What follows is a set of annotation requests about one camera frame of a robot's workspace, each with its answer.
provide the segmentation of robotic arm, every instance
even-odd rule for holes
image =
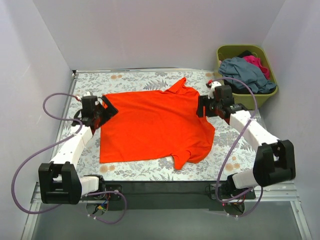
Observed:
[[[219,116],[239,132],[251,118],[245,106],[235,104],[231,87],[217,81],[211,83],[208,95],[199,96],[196,114],[199,117]],[[250,123],[243,137],[256,151],[254,166],[229,175],[219,187],[221,194],[229,195],[236,190],[266,187],[295,178],[294,146],[289,140],[278,139],[256,121]]]
[[[42,163],[38,169],[41,200],[46,204],[77,204],[80,198],[88,193],[103,192],[104,179],[101,175],[78,177],[76,167],[87,142],[95,131],[118,113],[118,110],[105,97],[98,97],[87,92],[82,98],[82,109],[74,118],[82,122],[73,121],[70,135],[73,138],[65,142],[57,155],[49,162]]]

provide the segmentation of floral tablecloth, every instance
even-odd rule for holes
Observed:
[[[183,77],[187,79],[187,86],[195,88],[201,95],[206,95],[208,94],[206,82],[213,78],[213,73],[200,70],[80,73],[75,80],[73,94],[83,95],[91,91],[94,95],[101,96],[102,94],[133,91],[164,91]],[[72,99],[68,106],[67,116],[72,118],[80,108],[79,102]],[[255,119],[264,125],[259,113]],[[220,166],[239,133],[219,117],[208,118],[208,121],[215,127],[211,152],[197,164],[187,162],[182,170],[174,169],[171,156],[153,160],[100,164],[100,130],[95,132],[91,141],[86,145],[76,170],[80,176],[99,174],[103,175],[107,181],[216,180]],[[61,139],[65,138],[69,131],[70,123],[66,122],[63,124]],[[222,179],[226,179],[232,173],[252,168],[255,155],[251,146],[242,138],[228,160]]]

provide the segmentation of gray floor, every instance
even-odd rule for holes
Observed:
[[[290,202],[261,202],[252,214],[238,220],[205,209],[129,210],[120,223],[106,225],[80,211],[85,213],[85,204],[62,205],[39,215],[32,239],[301,239]],[[119,214],[110,211],[105,218],[114,220]]]

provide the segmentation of olive green bin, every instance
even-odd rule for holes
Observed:
[[[246,45],[246,44],[229,44],[229,45],[223,45],[219,47],[216,51],[216,58],[217,58],[217,66],[220,67],[220,62],[225,59],[231,59],[233,57],[237,57],[239,54],[243,53],[244,51],[250,51],[252,55],[254,55],[256,58],[260,58],[262,66],[269,69],[270,72],[270,81],[277,84],[275,75],[270,67],[270,64],[268,62],[266,53],[259,47],[255,45]],[[216,78],[221,78],[222,76],[215,73]],[[278,85],[275,88],[274,92],[269,94],[255,94],[256,102],[258,105],[258,108],[260,108],[268,98],[275,95],[278,91]],[[253,100],[253,97],[250,94],[237,94],[233,93],[234,102],[236,104],[243,104],[247,109],[254,110],[255,109],[255,103]]]

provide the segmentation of blue-gray garment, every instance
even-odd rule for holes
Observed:
[[[269,94],[274,91],[276,84],[266,79],[259,67],[247,62],[240,57],[233,57],[224,60],[218,70],[219,74],[224,77],[231,77],[241,80],[249,86],[254,94]],[[226,79],[227,82],[234,85],[237,89],[243,90],[240,82]]]

